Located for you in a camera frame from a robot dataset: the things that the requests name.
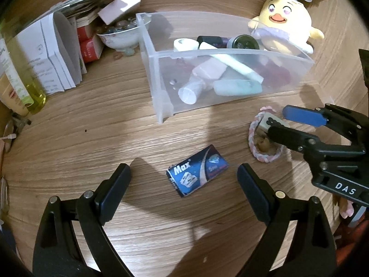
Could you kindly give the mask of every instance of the transparent plastic bin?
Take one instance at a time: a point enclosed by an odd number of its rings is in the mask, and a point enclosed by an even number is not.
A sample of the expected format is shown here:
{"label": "transparent plastic bin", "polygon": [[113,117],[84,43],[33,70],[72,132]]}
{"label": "transparent plastic bin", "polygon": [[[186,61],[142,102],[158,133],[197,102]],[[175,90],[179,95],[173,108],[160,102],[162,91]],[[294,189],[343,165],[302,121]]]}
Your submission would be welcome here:
{"label": "transparent plastic bin", "polygon": [[[143,18],[151,17],[148,28]],[[141,32],[140,49],[145,65],[152,101],[159,123],[167,117],[197,108],[256,96],[293,90],[310,70],[314,61],[297,47],[285,42],[293,55],[267,51],[261,40],[260,50],[212,49],[174,51],[173,42],[178,38],[196,40],[198,36],[233,38],[241,34],[251,35],[250,19],[222,13],[198,11],[168,11],[137,14]],[[192,70],[213,58],[212,54],[227,54],[257,72],[264,78],[262,91],[243,96],[219,96],[213,89],[201,92],[194,104],[184,103],[178,90],[189,81]],[[246,79],[228,67],[221,79]]]}

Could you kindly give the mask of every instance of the screw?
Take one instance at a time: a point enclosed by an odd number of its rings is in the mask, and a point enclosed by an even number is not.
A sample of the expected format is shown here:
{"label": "screw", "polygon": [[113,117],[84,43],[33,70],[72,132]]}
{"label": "screw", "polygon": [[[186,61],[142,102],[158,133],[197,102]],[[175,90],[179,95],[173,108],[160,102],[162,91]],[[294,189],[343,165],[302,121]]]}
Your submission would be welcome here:
{"label": "screw", "polygon": [[88,191],[84,192],[83,196],[84,196],[85,198],[87,198],[87,199],[88,199],[88,198],[91,198],[91,197],[93,196],[93,191],[88,190]]}
{"label": "screw", "polygon": [[313,201],[315,204],[318,204],[320,202],[320,199],[317,196],[312,196],[311,201]]}
{"label": "screw", "polygon": [[57,196],[52,196],[50,199],[49,199],[49,202],[51,204],[54,204],[56,201],[58,201],[58,197]]}
{"label": "screw", "polygon": [[328,164],[325,161],[323,161],[322,163],[320,163],[320,168],[322,170],[326,170],[326,169],[328,169]]}
{"label": "screw", "polygon": [[276,192],[276,196],[277,196],[278,198],[280,198],[280,199],[283,199],[283,198],[285,198],[286,194],[285,194],[284,192],[282,192],[281,190],[278,190],[278,191]]}

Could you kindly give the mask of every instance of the white bowl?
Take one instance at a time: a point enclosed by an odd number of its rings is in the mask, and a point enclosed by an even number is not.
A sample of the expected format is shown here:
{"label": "white bowl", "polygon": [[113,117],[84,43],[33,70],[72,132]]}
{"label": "white bowl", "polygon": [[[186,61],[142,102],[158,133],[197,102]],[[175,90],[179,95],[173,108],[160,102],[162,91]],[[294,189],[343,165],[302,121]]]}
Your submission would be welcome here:
{"label": "white bowl", "polygon": [[[146,16],[143,18],[146,29],[149,29],[151,22],[151,16]],[[102,42],[109,48],[115,49],[119,52],[124,52],[128,48],[136,48],[140,40],[140,31],[138,27],[132,29],[119,31],[110,34],[98,34]]]}

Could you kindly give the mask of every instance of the wooden table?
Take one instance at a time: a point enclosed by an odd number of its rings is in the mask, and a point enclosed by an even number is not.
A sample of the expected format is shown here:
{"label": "wooden table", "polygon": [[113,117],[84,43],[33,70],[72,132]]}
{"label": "wooden table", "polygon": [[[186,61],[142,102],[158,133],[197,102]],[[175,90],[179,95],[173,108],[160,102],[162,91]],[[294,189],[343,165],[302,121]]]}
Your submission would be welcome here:
{"label": "wooden table", "polygon": [[[59,1],[17,0],[12,15],[28,19]],[[143,0],[143,5],[155,11],[203,10],[251,18],[263,2]],[[313,25],[327,38],[313,42],[317,64],[295,91],[193,110],[159,125],[139,53],[114,61],[107,48],[99,61],[88,66],[77,88],[50,96],[4,163],[11,206],[7,220],[25,264],[32,267],[38,224],[49,197],[72,199],[95,190],[119,163],[130,165],[132,182],[104,229],[137,277],[237,274],[265,230],[236,180],[237,167],[244,162],[290,197],[318,196],[335,228],[338,211],[332,196],[311,185],[309,167],[300,154],[286,152],[271,164],[259,163],[247,144],[248,126],[262,106],[313,108],[333,100],[359,111],[368,109],[355,55],[358,48],[369,47],[365,27],[347,0],[316,0],[309,11]],[[341,142],[326,129],[298,123],[292,127],[314,132],[323,141]],[[180,198],[165,170],[209,144],[229,162],[228,170]],[[86,262],[96,268],[80,227],[75,227]],[[283,263],[293,228],[291,224],[275,265]]]}

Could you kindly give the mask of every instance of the plush toy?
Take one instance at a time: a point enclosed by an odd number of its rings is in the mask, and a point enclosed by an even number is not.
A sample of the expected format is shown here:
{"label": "plush toy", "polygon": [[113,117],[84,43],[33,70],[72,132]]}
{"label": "plush toy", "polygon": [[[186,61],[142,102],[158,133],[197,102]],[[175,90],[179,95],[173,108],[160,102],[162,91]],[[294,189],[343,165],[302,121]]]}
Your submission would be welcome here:
{"label": "plush toy", "polygon": [[310,14],[297,0],[266,0],[260,15],[249,22],[249,28],[254,29],[252,35],[261,39],[266,49],[287,54],[296,54],[288,42],[311,54],[313,48],[306,43],[309,37],[324,38],[322,31],[311,26]]}

